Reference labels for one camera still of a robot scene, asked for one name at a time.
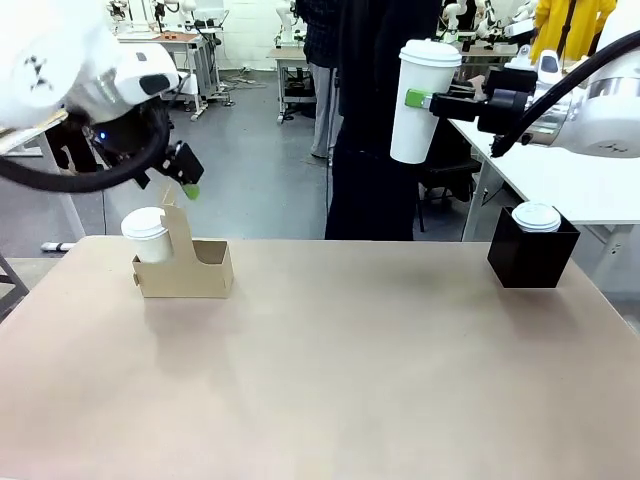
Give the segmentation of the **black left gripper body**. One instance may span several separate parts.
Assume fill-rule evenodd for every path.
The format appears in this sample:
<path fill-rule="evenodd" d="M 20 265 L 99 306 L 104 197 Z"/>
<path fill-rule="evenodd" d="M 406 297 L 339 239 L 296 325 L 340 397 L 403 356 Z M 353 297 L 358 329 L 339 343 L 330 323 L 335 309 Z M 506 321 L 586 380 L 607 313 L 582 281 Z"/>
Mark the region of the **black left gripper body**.
<path fill-rule="evenodd" d="M 188 143 L 177 142 L 166 148 L 159 172 L 181 185 L 196 185 L 204 173 L 204 167 Z"/>

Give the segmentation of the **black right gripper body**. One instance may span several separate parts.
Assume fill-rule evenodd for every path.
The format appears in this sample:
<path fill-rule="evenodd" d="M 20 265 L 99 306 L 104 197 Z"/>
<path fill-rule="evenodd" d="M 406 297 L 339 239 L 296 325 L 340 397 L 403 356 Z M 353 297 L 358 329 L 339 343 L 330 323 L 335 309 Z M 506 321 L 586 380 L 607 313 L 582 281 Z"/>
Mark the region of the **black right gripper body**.
<path fill-rule="evenodd" d="M 521 117 L 529 95 L 526 92 L 496 89 L 485 100 L 475 98 L 471 87 L 451 86 L 446 93 L 434 93 L 429 111 L 436 117 L 477 122 L 485 133 L 507 133 Z"/>

